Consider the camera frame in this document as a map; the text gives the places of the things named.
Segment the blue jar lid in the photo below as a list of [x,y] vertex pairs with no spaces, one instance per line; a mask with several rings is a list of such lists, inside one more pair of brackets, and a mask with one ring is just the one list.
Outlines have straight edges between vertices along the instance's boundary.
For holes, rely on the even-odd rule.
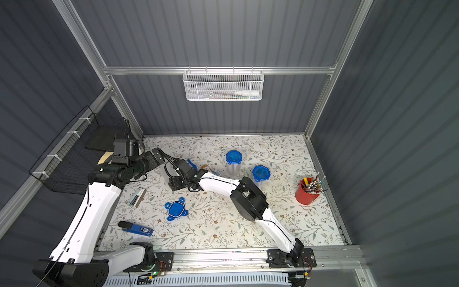
[[189,214],[189,211],[186,209],[184,197],[180,197],[174,202],[167,202],[164,206],[167,211],[167,221],[174,221]]

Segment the blue toothbrush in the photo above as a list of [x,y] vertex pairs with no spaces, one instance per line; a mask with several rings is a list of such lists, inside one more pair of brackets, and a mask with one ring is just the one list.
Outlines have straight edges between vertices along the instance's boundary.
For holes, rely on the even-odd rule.
[[188,159],[187,162],[195,171],[198,171],[198,167],[190,159]]

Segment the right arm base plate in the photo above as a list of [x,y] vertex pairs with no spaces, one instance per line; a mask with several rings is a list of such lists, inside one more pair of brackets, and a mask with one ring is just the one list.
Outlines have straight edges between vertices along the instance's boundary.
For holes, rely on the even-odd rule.
[[317,267],[316,257],[311,248],[303,248],[299,256],[291,255],[279,249],[269,249],[266,262],[272,269],[303,267],[310,269]]

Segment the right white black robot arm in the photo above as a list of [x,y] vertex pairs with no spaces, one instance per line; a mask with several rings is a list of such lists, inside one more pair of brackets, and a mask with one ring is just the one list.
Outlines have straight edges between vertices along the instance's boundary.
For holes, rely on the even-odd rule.
[[188,189],[191,192],[211,191],[231,199],[239,214],[255,222],[274,240],[278,250],[284,253],[289,267],[304,267],[302,256],[304,244],[295,238],[276,218],[267,202],[266,195],[248,177],[229,179],[205,169],[195,170],[184,160],[166,163],[164,172],[172,190]]

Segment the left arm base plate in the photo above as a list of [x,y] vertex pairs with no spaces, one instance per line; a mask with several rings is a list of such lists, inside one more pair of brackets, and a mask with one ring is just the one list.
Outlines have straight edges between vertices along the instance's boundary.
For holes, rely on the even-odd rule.
[[156,252],[153,255],[153,259],[144,259],[142,263],[131,266],[123,271],[125,273],[169,272],[172,270],[174,255],[174,252]]

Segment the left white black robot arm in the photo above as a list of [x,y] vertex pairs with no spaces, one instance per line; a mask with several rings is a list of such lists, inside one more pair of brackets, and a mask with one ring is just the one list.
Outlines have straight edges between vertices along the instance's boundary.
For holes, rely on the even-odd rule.
[[130,159],[114,155],[89,175],[86,194],[62,240],[48,259],[37,261],[33,274],[50,287],[101,287],[106,280],[131,267],[151,269],[157,259],[150,243],[95,256],[105,221],[124,187],[164,163],[158,148]]

